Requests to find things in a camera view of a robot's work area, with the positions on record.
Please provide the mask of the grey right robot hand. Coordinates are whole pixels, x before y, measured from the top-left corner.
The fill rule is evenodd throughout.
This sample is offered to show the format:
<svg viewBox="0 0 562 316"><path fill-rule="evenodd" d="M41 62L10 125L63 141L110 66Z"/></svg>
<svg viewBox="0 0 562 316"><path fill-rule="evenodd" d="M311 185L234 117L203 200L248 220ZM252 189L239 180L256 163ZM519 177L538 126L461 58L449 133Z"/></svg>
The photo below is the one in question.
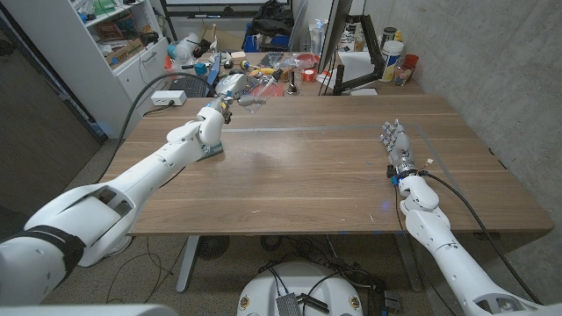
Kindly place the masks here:
<svg viewBox="0 0 562 316"><path fill-rule="evenodd" d="M396 119L394 123L386 121L382 126L380 139L383 142L389 164L395 169L398 178L404 178L417 171L409 137L403 125Z"/></svg>

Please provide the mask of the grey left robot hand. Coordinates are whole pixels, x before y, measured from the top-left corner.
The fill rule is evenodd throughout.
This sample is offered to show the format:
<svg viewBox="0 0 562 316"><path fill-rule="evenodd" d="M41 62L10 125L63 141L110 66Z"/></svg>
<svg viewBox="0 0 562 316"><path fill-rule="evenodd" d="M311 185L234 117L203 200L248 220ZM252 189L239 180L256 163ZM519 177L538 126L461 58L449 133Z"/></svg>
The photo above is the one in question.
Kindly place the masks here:
<svg viewBox="0 0 562 316"><path fill-rule="evenodd" d="M218 111L224 123L229 124L232 117L229 107L233 102L250 113L256 113L275 93L275 85L276 81L271 75L259 78L244 74L228 75L217 83L207 106Z"/></svg>

